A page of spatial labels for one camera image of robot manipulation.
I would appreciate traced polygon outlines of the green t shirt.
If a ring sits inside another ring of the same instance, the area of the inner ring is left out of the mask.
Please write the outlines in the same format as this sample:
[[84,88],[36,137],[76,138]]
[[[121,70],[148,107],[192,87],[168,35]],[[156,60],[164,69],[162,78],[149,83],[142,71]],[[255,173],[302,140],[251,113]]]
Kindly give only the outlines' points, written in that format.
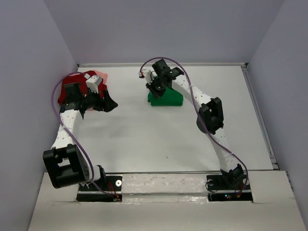
[[[167,78],[167,77],[156,76],[155,78]],[[152,93],[149,91],[147,96],[147,102],[149,102],[151,106],[182,106],[183,96],[176,90],[172,89],[170,84],[169,87],[167,87],[165,94],[160,98],[154,98]]]

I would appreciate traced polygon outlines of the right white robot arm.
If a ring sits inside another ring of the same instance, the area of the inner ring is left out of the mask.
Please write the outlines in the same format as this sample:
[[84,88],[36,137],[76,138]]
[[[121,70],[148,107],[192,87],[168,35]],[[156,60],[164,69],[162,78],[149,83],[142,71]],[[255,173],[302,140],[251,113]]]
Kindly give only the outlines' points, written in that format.
[[190,80],[187,71],[177,64],[171,68],[166,57],[155,57],[152,69],[140,67],[139,77],[146,80],[146,88],[155,98],[162,97],[167,89],[179,92],[194,107],[196,124],[209,139],[216,152],[221,182],[225,188],[243,191],[248,185],[248,170],[243,161],[230,150],[224,133],[224,115],[220,98],[210,97]]

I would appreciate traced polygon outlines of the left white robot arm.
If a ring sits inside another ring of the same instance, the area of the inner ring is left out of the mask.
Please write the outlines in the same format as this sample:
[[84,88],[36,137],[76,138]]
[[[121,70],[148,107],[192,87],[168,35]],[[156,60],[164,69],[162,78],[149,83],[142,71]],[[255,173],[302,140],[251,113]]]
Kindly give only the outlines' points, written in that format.
[[81,84],[77,82],[65,84],[65,97],[60,101],[60,110],[55,113],[60,121],[57,137],[51,149],[43,153],[43,161],[54,188],[80,183],[90,183],[96,190],[106,186],[103,167],[91,162],[77,137],[88,109],[110,112],[118,104],[111,99],[108,90],[99,88],[100,82],[88,79],[85,86],[86,91],[82,92]]

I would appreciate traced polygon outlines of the pink folded t shirt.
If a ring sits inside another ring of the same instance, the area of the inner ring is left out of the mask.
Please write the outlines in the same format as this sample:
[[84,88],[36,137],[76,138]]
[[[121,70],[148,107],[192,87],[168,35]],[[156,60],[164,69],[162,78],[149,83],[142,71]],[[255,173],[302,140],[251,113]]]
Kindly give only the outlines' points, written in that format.
[[94,111],[108,111],[108,90],[106,86],[106,81],[108,75],[99,71],[89,71],[89,78],[86,80],[87,86],[87,96],[86,96],[86,106],[87,110]]

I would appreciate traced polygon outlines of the red folded t shirt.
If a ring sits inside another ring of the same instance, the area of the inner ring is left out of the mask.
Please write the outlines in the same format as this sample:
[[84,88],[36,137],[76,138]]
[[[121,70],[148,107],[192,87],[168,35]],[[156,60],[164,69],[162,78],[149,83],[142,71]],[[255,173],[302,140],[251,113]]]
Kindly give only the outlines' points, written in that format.
[[64,86],[66,84],[79,83],[81,93],[83,95],[88,95],[88,88],[87,88],[87,85],[86,85],[86,80],[93,75],[99,75],[103,79],[103,82],[99,85],[99,89],[102,91],[100,93],[100,96],[104,97],[103,91],[107,90],[107,84],[106,83],[107,83],[108,75],[106,73],[99,72],[97,70],[90,70],[90,71],[84,72],[83,74],[71,74],[71,75],[67,76],[62,81],[61,94],[58,98],[58,103],[62,104],[64,102],[65,98],[66,98],[66,92],[65,92],[65,89],[64,89]]

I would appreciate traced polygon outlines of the white front platform board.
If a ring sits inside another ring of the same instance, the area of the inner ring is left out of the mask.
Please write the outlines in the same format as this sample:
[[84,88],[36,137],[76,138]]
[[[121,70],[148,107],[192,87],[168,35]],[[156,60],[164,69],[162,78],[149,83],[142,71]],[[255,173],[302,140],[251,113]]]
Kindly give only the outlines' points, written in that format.
[[121,202],[79,202],[45,175],[32,231],[303,231],[284,171],[251,171],[252,200],[210,202],[205,174],[124,174]]

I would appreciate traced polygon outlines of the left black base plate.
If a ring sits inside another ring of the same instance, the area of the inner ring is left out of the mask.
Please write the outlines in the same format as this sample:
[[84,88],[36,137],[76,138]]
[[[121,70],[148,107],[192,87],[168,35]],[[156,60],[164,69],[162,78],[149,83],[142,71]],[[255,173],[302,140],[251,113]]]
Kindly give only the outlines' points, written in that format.
[[78,202],[122,202],[122,178],[120,174],[107,174],[106,182],[103,180],[95,181],[95,184],[80,184],[78,186],[76,200]]

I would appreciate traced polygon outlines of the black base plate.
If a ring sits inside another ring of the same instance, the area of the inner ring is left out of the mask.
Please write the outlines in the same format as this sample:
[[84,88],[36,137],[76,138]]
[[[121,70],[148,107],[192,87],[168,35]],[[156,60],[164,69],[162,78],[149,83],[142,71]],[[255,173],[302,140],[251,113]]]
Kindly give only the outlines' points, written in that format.
[[80,184],[78,186],[76,200],[78,202],[122,202],[122,178],[120,174],[107,174],[106,182],[103,180],[95,181],[95,184]]
[[207,175],[205,188],[208,191],[208,200],[210,202],[229,202],[229,201],[253,201],[249,182],[246,181],[246,175],[235,186],[228,186],[222,175]]

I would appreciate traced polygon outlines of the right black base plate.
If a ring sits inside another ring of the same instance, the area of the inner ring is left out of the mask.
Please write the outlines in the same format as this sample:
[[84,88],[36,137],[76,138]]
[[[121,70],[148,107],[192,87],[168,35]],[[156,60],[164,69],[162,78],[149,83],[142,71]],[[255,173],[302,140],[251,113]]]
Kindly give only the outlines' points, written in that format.
[[208,200],[210,202],[229,202],[229,201],[253,201],[249,182],[246,181],[246,175],[235,186],[228,186],[222,175],[207,175],[205,188],[208,191]]

